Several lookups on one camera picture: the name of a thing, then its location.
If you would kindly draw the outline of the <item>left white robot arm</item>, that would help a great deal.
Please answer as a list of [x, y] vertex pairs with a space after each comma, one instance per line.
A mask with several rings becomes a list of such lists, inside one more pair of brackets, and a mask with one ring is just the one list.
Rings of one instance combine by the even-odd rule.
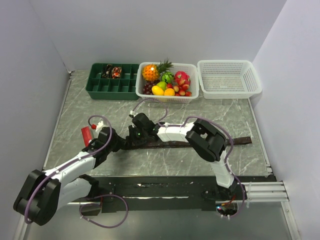
[[13, 209], [28, 224], [45, 225], [61, 207], [77, 199], [95, 200], [102, 189], [87, 175], [112, 152], [124, 148], [127, 141], [110, 127], [103, 127], [75, 157], [47, 171], [33, 170], [26, 178]]

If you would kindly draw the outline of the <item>brown floral necktie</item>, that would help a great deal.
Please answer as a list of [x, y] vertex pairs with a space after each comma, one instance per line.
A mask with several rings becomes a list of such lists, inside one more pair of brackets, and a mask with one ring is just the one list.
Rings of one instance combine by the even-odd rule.
[[[233, 138], [233, 145], [247, 145], [252, 143], [250, 136]], [[127, 143], [122, 150], [139, 150], [139, 149], [164, 149], [164, 148], [192, 148], [194, 146], [208, 146], [209, 143], [203, 138], [199, 143], [189, 143], [183, 141], [168, 141], [163, 142], [160, 139], [153, 142], [146, 142], [141, 145], [134, 145], [133, 143]]]

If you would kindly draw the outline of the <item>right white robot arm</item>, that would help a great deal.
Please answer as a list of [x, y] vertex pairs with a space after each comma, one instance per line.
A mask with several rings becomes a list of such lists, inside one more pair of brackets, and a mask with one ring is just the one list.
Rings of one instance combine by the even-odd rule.
[[154, 123], [144, 113], [130, 114], [130, 117], [132, 125], [128, 127], [125, 150], [191, 147], [210, 163], [219, 195], [228, 200], [236, 194], [235, 177], [228, 164], [226, 137], [212, 123], [199, 117], [194, 122], [182, 124]]

